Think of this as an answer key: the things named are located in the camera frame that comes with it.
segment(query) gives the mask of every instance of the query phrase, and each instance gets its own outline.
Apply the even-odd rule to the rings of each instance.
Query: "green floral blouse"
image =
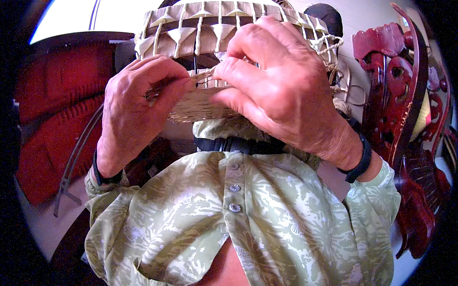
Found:
[[[393,174],[383,162],[343,202],[291,154],[198,152],[142,188],[88,175],[87,257],[109,285],[193,285],[231,237],[252,286],[389,285]]]

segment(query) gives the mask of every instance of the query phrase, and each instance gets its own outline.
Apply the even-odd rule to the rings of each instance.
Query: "skin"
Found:
[[[226,55],[213,77],[234,88],[214,95],[214,103],[232,108],[257,128],[342,170],[359,164],[359,136],[335,110],[325,67],[292,24],[261,17],[237,30]],[[244,57],[257,62],[260,69],[243,61]],[[143,97],[146,90],[170,78],[175,81],[149,107]],[[140,154],[162,130],[183,94],[193,88],[187,71],[160,55],[135,60],[110,79],[97,144],[102,176],[114,176]],[[357,180],[372,180],[381,167],[382,159],[373,151],[369,168]],[[230,239],[199,285],[227,285],[228,281],[248,285]]]

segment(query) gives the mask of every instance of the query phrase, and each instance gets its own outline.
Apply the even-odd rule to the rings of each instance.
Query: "left hand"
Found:
[[[145,92],[164,79],[175,81],[162,89],[149,107]],[[161,55],[137,59],[109,80],[105,88],[102,136],[97,144],[97,167],[104,178],[116,175],[140,154],[193,85],[183,66]]]

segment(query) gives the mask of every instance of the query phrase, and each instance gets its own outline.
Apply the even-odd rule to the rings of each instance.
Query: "right hand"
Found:
[[[291,23],[271,16],[237,30],[213,77],[232,85],[214,95],[257,128],[343,170],[361,159],[359,136],[334,108],[322,60]],[[259,64],[260,69],[242,60]]]

